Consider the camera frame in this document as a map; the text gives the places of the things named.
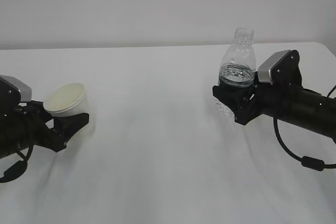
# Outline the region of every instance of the plastic water bottle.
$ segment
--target plastic water bottle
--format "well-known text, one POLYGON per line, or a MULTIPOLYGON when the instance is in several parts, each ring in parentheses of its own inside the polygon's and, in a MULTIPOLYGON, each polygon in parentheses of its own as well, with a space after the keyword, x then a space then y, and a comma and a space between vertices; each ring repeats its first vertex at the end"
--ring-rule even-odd
MULTIPOLYGON (((226 84, 245 88, 254 83, 256 56, 252 47, 254 31, 238 27, 232 45, 227 49, 219 70, 219 86, 226 84)), ((219 111, 234 116, 229 107, 217 100, 219 111)))

